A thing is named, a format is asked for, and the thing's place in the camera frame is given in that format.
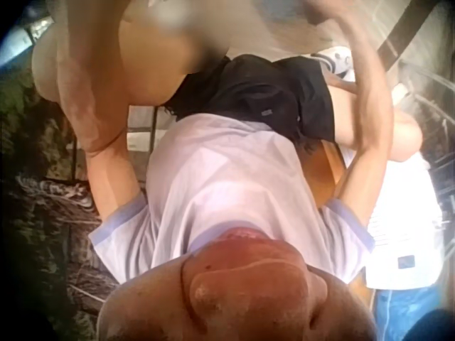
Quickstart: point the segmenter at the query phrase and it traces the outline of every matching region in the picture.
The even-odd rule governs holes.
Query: white t-shirt
[[[120,283],[233,227],[284,240],[345,282],[374,247],[342,202],[316,208],[294,145],[264,124],[212,114],[178,122],[150,158],[146,193],[90,234]]]

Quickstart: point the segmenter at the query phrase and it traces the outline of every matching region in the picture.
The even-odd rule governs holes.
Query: black shorts
[[[318,61],[294,57],[272,63],[254,55],[224,57],[188,75],[164,105],[177,120],[210,113],[262,122],[298,142],[303,136],[334,142],[333,105]]]

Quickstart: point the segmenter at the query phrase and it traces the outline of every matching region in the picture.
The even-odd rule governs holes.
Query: blue fabric
[[[376,323],[379,341],[402,341],[410,329],[441,303],[437,286],[429,288],[379,291]]]

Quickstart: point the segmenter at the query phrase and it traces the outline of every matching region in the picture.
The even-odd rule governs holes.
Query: sneaker
[[[345,46],[334,46],[317,53],[305,55],[305,57],[318,60],[330,72],[340,78],[344,78],[350,70],[354,70],[353,56],[350,49]]]

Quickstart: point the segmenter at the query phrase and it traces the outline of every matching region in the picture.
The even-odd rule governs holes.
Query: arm
[[[392,98],[382,63],[363,28],[348,11],[341,11],[335,19],[350,43],[358,76],[354,118],[358,152],[335,196],[366,225],[378,199],[392,149]]]
[[[127,151],[129,98],[118,39],[128,3],[67,0],[59,3],[57,13],[60,105],[85,150],[90,187],[103,220],[139,194]]]

